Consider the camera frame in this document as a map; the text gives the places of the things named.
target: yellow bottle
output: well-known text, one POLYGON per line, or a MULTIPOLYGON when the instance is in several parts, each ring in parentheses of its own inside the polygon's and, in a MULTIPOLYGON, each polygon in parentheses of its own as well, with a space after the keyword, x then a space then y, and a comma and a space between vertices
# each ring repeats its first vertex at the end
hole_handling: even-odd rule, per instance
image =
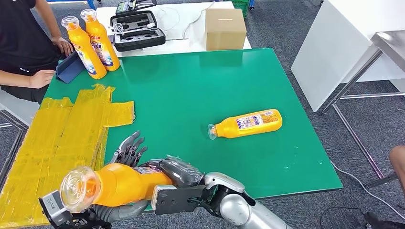
POLYGON ((62 19, 62 25, 66 28, 69 39, 89 75, 95 79, 103 78, 107 71, 94 51, 90 37, 80 28, 79 19, 74 16, 65 17, 62 19))
POLYGON ((91 43, 104 67, 109 71, 119 68, 119 61, 113 46, 107 36, 107 30, 97 20, 97 12, 86 9, 80 13, 80 17, 86 22, 86 32, 90 36, 91 43))
POLYGON ((171 185, 160 170, 151 167, 131 168, 112 163, 99 171, 79 167, 63 179, 60 193, 63 204, 71 212, 81 212, 91 204, 116 207, 152 199, 156 185, 171 185))
POLYGON ((283 125, 280 112, 276 109, 253 112, 224 119, 221 123, 208 125, 208 135, 234 138, 278 130, 283 125))

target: clear bottle cap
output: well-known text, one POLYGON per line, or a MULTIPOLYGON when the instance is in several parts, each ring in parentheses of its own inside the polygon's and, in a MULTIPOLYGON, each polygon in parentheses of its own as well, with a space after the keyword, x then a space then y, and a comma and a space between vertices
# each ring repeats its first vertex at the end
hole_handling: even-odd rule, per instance
POLYGON ((218 134, 216 133, 216 127, 213 124, 208 124, 208 136, 211 140, 216 139, 218 134))
POLYGON ((80 12, 80 17, 85 20, 85 22, 92 22, 97 20, 97 12, 94 9, 85 9, 80 12))
POLYGON ((100 192, 100 180, 89 167, 78 167, 63 179, 60 193, 63 204, 71 212, 88 208, 100 192))
POLYGON ((75 16, 67 16, 62 19, 61 24, 67 30, 74 30, 79 27, 79 19, 75 16))

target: robotic arm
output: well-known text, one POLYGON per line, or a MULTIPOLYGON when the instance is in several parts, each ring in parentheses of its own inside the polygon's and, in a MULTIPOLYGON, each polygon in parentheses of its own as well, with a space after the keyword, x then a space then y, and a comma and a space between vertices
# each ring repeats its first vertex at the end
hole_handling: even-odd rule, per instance
POLYGON ((219 172, 200 173, 179 158, 160 162, 175 186, 156 186, 152 199, 155 214, 193 212, 203 207, 240 229, 291 229, 277 215, 251 198, 245 186, 219 172))
MULTIPOLYGON (((139 132, 135 132, 126 138, 111 162, 137 166, 140 156, 147 149, 144 147, 137 151, 144 140, 135 141, 138 137, 139 132)), ((212 216, 240 229, 291 229, 277 215, 251 198, 241 182, 225 174, 203 174, 189 163, 172 156, 151 160, 139 167, 156 167, 174 184, 155 187, 151 205, 156 215, 193 212, 202 207, 212 216)), ((112 222, 136 217, 148 205, 146 200, 119 207, 92 205, 81 213, 70 213, 63 206, 58 190, 39 198, 39 201, 43 213, 56 229, 110 229, 112 222)))

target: bottle label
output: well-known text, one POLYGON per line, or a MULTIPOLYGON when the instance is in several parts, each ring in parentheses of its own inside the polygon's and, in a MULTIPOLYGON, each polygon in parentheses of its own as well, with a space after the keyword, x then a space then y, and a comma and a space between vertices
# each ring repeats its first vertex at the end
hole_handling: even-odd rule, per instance
POLYGON ((133 168, 135 171, 139 172, 140 174, 147 174, 147 173, 158 173, 161 172, 160 169, 151 168, 151 167, 135 167, 133 168))
POLYGON ((80 59, 83 62, 83 65, 91 75, 97 74, 96 70, 94 69, 94 65, 89 58, 87 58, 86 54, 81 50, 81 46, 73 45, 76 49, 77 54, 79 55, 80 59))
POLYGON ((259 126, 266 123, 276 122, 277 116, 272 111, 263 112, 261 114, 254 114, 251 116, 246 116, 238 118, 236 122, 238 123, 239 129, 246 129, 249 127, 259 126))
POLYGON ((103 65, 108 67, 113 66, 114 63, 110 53, 107 47, 100 42, 100 37, 90 36, 90 40, 94 51, 97 53, 103 65))

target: robot finger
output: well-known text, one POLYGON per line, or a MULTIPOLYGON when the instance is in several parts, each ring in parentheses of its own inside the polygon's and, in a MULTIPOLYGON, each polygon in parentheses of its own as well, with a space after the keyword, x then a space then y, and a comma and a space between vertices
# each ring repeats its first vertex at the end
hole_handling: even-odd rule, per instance
POLYGON ((135 139, 137 139, 140 136, 140 131, 137 130, 133 134, 131 134, 129 137, 125 138, 124 141, 121 142, 121 144, 118 147, 118 150, 126 150, 127 146, 132 146, 135 139))
POLYGON ((134 160, 130 165, 131 167, 136 167, 138 165, 140 157, 142 156, 143 152, 145 152, 147 149, 148 149, 148 147, 144 146, 136 153, 136 155, 134 155, 134 160))
POLYGON ((135 146, 136 148, 139 147, 140 144, 142 144, 145 141, 144 137, 141 137, 140 139, 138 139, 133 146, 135 146))

